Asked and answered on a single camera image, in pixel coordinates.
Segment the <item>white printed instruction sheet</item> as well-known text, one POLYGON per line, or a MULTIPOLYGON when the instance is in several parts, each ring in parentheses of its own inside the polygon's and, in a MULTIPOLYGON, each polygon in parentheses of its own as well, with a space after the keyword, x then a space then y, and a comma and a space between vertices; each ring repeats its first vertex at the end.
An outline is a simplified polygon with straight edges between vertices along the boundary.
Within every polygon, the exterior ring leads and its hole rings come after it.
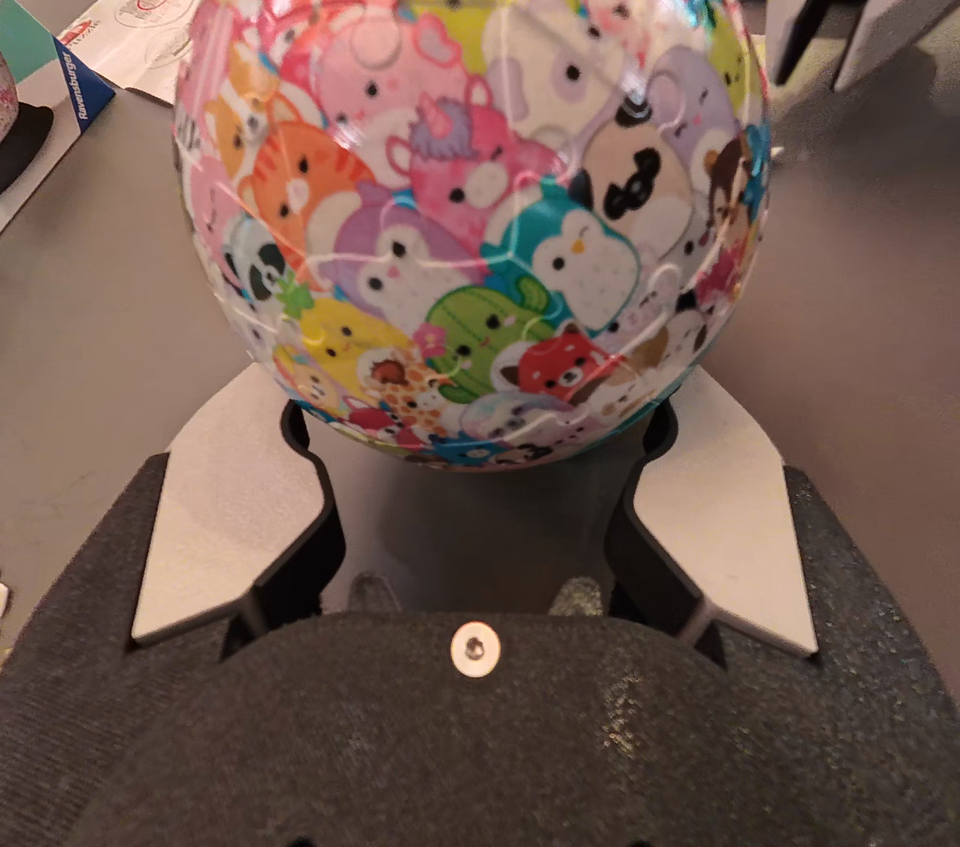
POLYGON ((201 0, 97 0, 59 35, 116 88, 172 106, 201 0))

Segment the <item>colourful cartoon puzzle ball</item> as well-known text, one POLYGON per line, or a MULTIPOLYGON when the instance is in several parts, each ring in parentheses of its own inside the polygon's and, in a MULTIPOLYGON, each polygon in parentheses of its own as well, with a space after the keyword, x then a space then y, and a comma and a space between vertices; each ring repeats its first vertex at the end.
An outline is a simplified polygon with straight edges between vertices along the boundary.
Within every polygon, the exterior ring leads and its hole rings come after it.
POLYGON ((345 436, 433 469, 573 457, 729 319, 773 152, 737 0, 201 0, 190 35, 198 257, 345 436))

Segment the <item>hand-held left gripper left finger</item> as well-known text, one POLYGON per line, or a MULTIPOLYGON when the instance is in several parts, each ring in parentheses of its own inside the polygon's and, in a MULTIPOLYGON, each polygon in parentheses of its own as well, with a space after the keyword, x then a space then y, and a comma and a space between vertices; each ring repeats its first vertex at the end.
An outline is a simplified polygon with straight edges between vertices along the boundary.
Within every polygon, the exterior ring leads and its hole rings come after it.
POLYGON ((317 616, 345 554, 302 409, 248 367, 168 448, 130 636, 146 647, 237 619, 257 638, 317 616))

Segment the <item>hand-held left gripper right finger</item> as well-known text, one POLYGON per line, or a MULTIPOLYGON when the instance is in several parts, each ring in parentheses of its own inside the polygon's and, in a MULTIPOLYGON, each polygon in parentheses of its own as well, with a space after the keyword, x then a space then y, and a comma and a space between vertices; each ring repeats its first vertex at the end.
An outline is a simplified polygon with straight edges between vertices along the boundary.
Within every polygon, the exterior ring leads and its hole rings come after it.
POLYGON ((658 406, 606 529, 609 612, 712 659, 726 626, 819 651, 784 460, 703 368, 658 406))

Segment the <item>puzzle packaging box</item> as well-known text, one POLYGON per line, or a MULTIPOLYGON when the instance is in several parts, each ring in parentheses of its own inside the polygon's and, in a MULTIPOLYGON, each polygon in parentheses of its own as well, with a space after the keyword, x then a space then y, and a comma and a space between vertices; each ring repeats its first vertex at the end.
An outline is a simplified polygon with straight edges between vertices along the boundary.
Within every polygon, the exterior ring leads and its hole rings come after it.
POLYGON ((17 0, 1 0, 1 228, 114 98, 17 0))

